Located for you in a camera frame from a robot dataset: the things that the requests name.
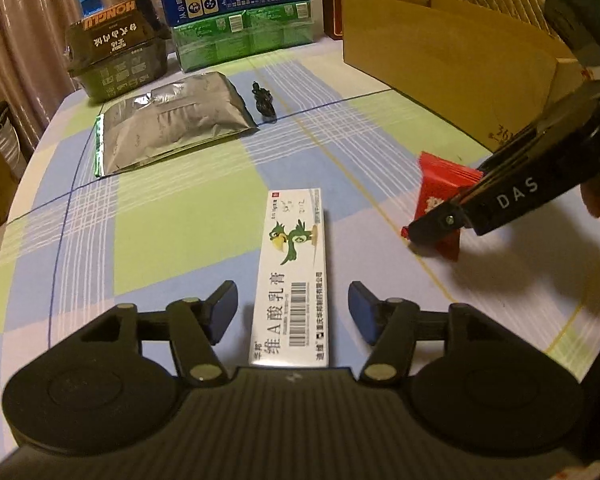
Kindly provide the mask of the white parrot ointment box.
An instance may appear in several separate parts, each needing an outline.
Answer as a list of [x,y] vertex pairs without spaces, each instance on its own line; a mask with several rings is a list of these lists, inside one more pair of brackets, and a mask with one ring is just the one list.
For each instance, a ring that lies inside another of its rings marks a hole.
[[268,193],[249,364],[326,367],[326,236],[318,188]]

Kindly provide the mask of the silver foil pouch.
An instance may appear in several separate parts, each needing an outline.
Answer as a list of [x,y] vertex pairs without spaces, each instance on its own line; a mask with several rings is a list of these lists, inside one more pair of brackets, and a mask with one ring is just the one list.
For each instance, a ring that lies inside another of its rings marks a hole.
[[226,76],[188,76],[117,102],[97,116],[94,175],[120,174],[256,129]]

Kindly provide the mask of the brown cardboard box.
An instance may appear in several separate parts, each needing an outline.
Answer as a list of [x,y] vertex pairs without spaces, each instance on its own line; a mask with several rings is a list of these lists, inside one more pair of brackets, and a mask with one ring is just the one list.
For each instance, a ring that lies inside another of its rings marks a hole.
[[344,0],[343,58],[497,150],[584,81],[558,39],[463,0]]

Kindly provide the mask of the checkered tablecloth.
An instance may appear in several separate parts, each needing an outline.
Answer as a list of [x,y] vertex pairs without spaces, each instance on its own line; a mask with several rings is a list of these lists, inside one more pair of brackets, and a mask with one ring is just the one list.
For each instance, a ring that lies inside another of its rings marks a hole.
[[426,310],[466,302],[577,376],[600,352],[600,222],[578,191],[478,237],[460,258],[420,256],[401,237],[419,191],[419,154],[466,166],[486,149],[344,64],[324,39],[222,64],[242,96],[272,92],[277,120],[249,136],[108,179],[93,171],[98,107],[61,103],[19,185],[0,250],[0,460],[15,445],[1,410],[8,378],[92,318],[132,302],[164,308],[234,281],[239,307],[216,352],[248,361],[266,198],[319,188],[328,258],[329,357],[368,356],[347,306],[364,283]]

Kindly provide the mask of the green wrapped box pack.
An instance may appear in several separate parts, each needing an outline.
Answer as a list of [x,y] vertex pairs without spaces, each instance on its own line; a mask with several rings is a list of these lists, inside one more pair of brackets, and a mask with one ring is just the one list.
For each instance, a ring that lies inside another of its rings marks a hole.
[[176,57],[185,73],[313,41],[311,1],[274,4],[174,27]]

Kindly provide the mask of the beige curtain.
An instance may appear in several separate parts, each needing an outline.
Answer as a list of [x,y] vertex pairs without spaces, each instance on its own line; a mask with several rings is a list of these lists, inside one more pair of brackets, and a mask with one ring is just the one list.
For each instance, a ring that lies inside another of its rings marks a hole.
[[66,30],[85,17],[80,0],[0,0],[0,103],[24,144],[38,144],[76,90],[65,66]]

